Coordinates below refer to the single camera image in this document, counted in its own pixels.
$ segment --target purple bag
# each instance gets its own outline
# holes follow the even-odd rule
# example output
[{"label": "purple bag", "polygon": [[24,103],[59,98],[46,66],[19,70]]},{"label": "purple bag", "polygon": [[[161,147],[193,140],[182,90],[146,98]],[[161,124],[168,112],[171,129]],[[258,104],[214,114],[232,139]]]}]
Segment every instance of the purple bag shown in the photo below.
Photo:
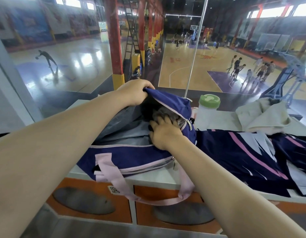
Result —
[{"label": "purple bag", "polygon": [[176,95],[145,88],[147,99],[135,107],[121,110],[96,138],[77,165],[97,182],[110,182],[129,200],[151,205],[171,205],[187,199],[194,184],[179,166],[181,188],[177,198],[147,201],[136,196],[124,177],[161,168],[173,162],[173,156],[156,148],[149,138],[149,121],[154,112],[166,110],[179,118],[183,135],[195,143],[196,132],[190,122],[190,101]]}]

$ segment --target shorts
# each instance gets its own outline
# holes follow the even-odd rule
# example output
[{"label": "shorts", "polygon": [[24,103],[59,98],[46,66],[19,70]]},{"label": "shorts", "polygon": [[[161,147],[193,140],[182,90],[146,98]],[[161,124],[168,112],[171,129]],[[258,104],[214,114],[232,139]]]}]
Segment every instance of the shorts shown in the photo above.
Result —
[{"label": "shorts", "polygon": [[258,76],[259,76],[259,77],[262,77],[263,74],[264,74],[264,71],[260,71],[260,72],[258,73]]}]

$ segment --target left hand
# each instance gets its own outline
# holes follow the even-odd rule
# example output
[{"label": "left hand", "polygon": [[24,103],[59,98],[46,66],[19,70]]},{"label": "left hand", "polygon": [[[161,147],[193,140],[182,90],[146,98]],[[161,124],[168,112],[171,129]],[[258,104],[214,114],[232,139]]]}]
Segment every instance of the left hand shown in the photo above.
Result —
[{"label": "left hand", "polygon": [[143,91],[144,88],[155,89],[150,81],[137,79],[123,84],[116,92],[121,95],[127,106],[136,106],[141,104],[147,97],[147,92]]}]

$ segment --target qr code sticker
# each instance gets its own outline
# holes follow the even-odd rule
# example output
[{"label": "qr code sticker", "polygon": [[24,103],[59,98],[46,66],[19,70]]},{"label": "qr code sticker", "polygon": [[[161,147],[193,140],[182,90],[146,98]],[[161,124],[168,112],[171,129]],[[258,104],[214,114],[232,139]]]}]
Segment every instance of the qr code sticker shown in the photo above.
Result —
[{"label": "qr code sticker", "polygon": [[121,196],[122,194],[117,190],[114,186],[109,185],[108,189],[110,190],[111,194]]}]

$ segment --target white towel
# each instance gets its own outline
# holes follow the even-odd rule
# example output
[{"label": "white towel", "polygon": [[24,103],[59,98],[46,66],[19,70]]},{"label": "white towel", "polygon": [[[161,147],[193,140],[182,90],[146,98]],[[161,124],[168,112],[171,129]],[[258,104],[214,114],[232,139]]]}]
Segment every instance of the white towel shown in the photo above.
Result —
[{"label": "white towel", "polygon": [[291,122],[286,103],[270,105],[270,98],[261,98],[235,111],[244,132],[261,131],[267,135],[282,133]]}]

